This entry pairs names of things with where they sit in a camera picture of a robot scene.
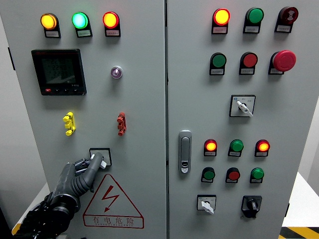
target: illuminated yellow light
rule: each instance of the illuminated yellow light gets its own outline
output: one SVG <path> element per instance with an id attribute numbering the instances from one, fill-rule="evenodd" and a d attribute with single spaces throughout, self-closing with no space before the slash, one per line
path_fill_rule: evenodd
<path id="1" fill-rule="evenodd" d="M 207 149 L 208 151 L 214 151 L 214 150 L 216 149 L 216 144 L 215 144 L 215 143 L 208 143 L 208 144 L 206 145 L 206 149 Z"/>
<path id="2" fill-rule="evenodd" d="M 103 16 L 103 23 L 107 28 L 115 28 L 119 24 L 119 17 L 114 12 L 107 12 Z"/>
<path id="3" fill-rule="evenodd" d="M 214 14 L 214 21 L 217 25 L 226 25 L 229 19 L 230 13 L 227 9 L 218 9 Z"/>
<path id="4" fill-rule="evenodd" d="M 52 30 L 56 27 L 56 18 L 52 14 L 45 13 L 41 17 L 41 25 L 47 29 Z"/>
<path id="5" fill-rule="evenodd" d="M 267 151 L 268 149 L 269 149 L 269 144 L 267 144 L 267 143 L 261 143 L 261 144 L 259 145 L 259 151 L 265 152 L 265 151 Z"/>

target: electrical hazard warning sign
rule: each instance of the electrical hazard warning sign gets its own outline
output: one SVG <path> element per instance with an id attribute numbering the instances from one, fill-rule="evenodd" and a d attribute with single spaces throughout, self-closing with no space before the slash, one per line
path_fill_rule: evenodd
<path id="1" fill-rule="evenodd" d="M 144 218 L 111 174 L 106 174 L 83 214 L 86 227 L 144 228 Z"/>

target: red terminal connector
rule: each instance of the red terminal connector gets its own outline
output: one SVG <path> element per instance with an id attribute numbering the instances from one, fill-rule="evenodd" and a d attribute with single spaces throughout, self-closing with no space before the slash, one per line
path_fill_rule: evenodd
<path id="1" fill-rule="evenodd" d="M 124 112 L 120 112 L 117 122 L 119 123 L 119 125 L 118 125 L 118 129 L 119 129 L 118 135 L 119 136 L 123 136 L 125 134 L 125 131 L 126 131 L 126 119 L 125 119 L 125 113 Z"/>

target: yellow black floor stripe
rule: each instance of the yellow black floor stripe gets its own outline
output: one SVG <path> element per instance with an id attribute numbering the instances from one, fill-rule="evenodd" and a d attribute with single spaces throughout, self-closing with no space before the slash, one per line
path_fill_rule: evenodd
<path id="1" fill-rule="evenodd" d="M 281 228 L 279 238 L 285 239 L 319 239 L 319 228 Z"/>
<path id="2" fill-rule="evenodd" d="M 287 238 L 287 239 L 302 239 L 305 237 L 302 237 L 301 235 L 299 235 L 298 233 L 290 230 L 289 228 L 281 228 L 281 231 L 280 231 L 280 235 L 283 237 L 283 238 Z"/>

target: lightning bolt symbol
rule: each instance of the lightning bolt symbol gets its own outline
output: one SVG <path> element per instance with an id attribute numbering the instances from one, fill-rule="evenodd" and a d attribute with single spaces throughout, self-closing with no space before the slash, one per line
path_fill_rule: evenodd
<path id="1" fill-rule="evenodd" d="M 115 200 L 117 200 L 117 198 L 119 197 L 119 195 L 115 195 L 115 196 L 111 196 L 111 197 L 107 197 L 107 195 L 112 191 L 114 187 L 112 185 L 109 186 L 109 189 L 106 191 L 106 193 L 104 194 L 102 200 L 105 199 L 109 199 L 109 198 L 114 198 L 113 201 L 111 202 L 111 204 L 105 208 L 104 212 L 107 212 L 110 208 L 110 206 L 115 202 Z"/>

